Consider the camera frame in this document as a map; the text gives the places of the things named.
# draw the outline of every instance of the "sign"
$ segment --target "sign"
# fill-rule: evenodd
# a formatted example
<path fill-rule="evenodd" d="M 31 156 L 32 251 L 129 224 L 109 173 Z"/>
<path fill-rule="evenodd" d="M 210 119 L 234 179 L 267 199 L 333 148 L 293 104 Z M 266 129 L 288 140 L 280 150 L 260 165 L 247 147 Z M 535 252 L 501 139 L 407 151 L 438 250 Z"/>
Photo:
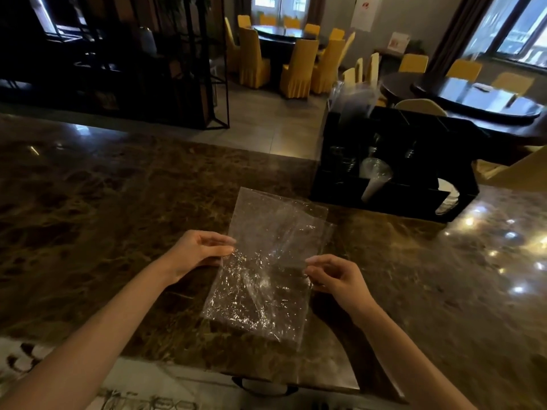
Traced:
<path fill-rule="evenodd" d="M 394 52 L 404 54 L 410 42 L 410 36 L 403 33 L 393 33 L 387 48 Z"/>
<path fill-rule="evenodd" d="M 369 32 L 372 30 L 374 18 L 382 0 L 357 0 L 351 26 Z"/>

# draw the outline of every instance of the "round dining table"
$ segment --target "round dining table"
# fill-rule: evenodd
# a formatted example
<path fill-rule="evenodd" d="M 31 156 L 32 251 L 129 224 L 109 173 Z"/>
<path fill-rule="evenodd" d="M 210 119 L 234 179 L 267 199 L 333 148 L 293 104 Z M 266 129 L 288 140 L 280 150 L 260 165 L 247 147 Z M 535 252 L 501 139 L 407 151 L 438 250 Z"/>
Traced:
<path fill-rule="evenodd" d="M 270 83 L 273 89 L 279 89 L 283 65 L 291 61 L 294 45 L 297 40 L 315 40 L 315 34 L 301 29 L 290 29 L 283 26 L 252 26 L 258 33 L 262 57 L 270 59 Z"/>
<path fill-rule="evenodd" d="M 463 79 L 421 73 L 383 77 L 390 104 L 428 98 L 450 117 L 467 119 L 490 134 L 496 146 L 547 145 L 547 112 L 530 98 Z"/>

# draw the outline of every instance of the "black organizer box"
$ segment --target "black organizer box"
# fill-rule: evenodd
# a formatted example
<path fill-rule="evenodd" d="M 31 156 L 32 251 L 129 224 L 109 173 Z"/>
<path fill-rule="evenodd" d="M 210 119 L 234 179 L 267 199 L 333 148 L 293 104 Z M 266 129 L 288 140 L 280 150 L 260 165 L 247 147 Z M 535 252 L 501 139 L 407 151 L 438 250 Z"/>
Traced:
<path fill-rule="evenodd" d="M 325 110 L 321 162 L 310 199 L 339 206 L 372 210 L 416 219 L 450 222 L 479 194 L 471 162 L 486 146 L 488 135 L 474 123 L 448 117 L 375 107 L 371 116 L 340 120 Z M 333 155 L 342 151 L 341 164 Z M 369 180 L 359 178 L 359 165 L 369 156 L 386 161 L 393 179 L 366 204 L 361 201 Z M 405 158 L 412 149 L 411 159 Z M 460 192 L 458 204 L 448 213 L 436 209 L 448 193 L 438 190 L 437 178 L 452 183 Z"/>

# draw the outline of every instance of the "chair back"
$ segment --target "chair back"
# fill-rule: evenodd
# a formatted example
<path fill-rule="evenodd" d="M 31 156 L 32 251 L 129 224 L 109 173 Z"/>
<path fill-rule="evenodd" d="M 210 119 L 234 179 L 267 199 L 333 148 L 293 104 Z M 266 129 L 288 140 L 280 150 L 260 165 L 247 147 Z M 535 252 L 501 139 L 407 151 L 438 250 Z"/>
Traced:
<path fill-rule="evenodd" d="M 249 16 L 237 16 L 237 25 L 239 27 L 250 28 L 252 26 Z"/>
<path fill-rule="evenodd" d="M 521 159 L 483 183 L 519 191 L 547 191 L 547 146 Z"/>
<path fill-rule="evenodd" d="M 236 42 L 234 41 L 232 27 L 230 27 L 230 22 L 227 17 L 224 17 L 224 24 L 226 25 L 226 46 L 229 51 L 233 51 L 236 48 Z"/>
<path fill-rule="evenodd" d="M 329 40 L 325 53 L 321 56 L 317 65 L 324 74 L 335 75 L 335 80 L 338 80 L 338 62 L 345 44 L 344 40 Z"/>
<path fill-rule="evenodd" d="M 523 96 L 534 84 L 534 78 L 517 75 L 515 73 L 503 72 L 492 82 L 492 87 L 503 89 L 508 92 L 518 93 Z"/>
<path fill-rule="evenodd" d="M 342 80 L 347 86 L 355 85 L 355 68 L 347 69 L 342 73 Z"/>
<path fill-rule="evenodd" d="M 379 73 L 379 53 L 374 53 L 370 56 L 369 67 L 366 69 L 366 82 L 371 86 L 378 86 Z"/>
<path fill-rule="evenodd" d="M 316 24 L 308 23 L 304 26 L 304 33 L 315 34 L 315 36 L 318 36 L 320 31 L 321 26 L 318 26 Z"/>
<path fill-rule="evenodd" d="M 400 72 L 408 73 L 425 73 L 427 69 L 427 63 L 429 57 L 423 54 L 405 54 L 401 66 L 399 66 Z"/>
<path fill-rule="evenodd" d="M 277 26 L 276 16 L 267 16 L 266 14 L 261 14 L 259 20 L 261 26 Z"/>
<path fill-rule="evenodd" d="M 332 29 L 332 32 L 330 33 L 329 40 L 343 40 L 345 34 L 346 34 L 345 31 L 341 29 L 337 29 L 335 27 Z"/>
<path fill-rule="evenodd" d="M 240 28 L 241 68 L 256 69 L 262 62 L 256 30 Z"/>
<path fill-rule="evenodd" d="M 283 18 L 283 25 L 287 27 L 288 29 L 299 29 L 300 28 L 300 20 L 294 19 L 289 16 L 284 16 Z"/>
<path fill-rule="evenodd" d="M 338 67 L 342 64 L 342 61 L 344 60 L 346 53 L 350 49 L 354 40 L 355 40 L 355 32 L 353 32 L 350 35 L 350 37 L 348 37 L 346 40 L 346 44 L 344 46 L 344 49 L 342 50 L 342 54 L 340 55 L 340 60 L 338 61 Z"/>
<path fill-rule="evenodd" d="M 448 116 L 444 109 L 429 99 L 407 99 L 395 105 L 395 109 L 435 116 Z"/>
<path fill-rule="evenodd" d="M 482 63 L 478 61 L 469 61 L 464 59 L 458 59 L 448 70 L 447 77 L 456 77 L 458 79 L 465 79 L 470 82 L 475 82 L 482 69 Z"/>
<path fill-rule="evenodd" d="M 359 57 L 355 63 L 355 82 L 361 83 L 363 81 L 363 58 Z"/>
<path fill-rule="evenodd" d="M 297 40 L 289 64 L 291 77 L 300 80 L 309 80 L 311 78 L 318 48 L 318 40 Z"/>

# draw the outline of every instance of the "plastic sheet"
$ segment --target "plastic sheet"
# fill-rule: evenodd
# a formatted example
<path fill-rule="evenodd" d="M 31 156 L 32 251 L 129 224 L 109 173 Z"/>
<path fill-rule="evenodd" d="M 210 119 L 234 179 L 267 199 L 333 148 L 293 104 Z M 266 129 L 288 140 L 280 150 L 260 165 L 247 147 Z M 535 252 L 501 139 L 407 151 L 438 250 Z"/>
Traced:
<path fill-rule="evenodd" d="M 202 316 L 298 347 L 310 299 L 304 260 L 319 254 L 334 229 L 328 209 L 241 188 L 224 260 Z"/>

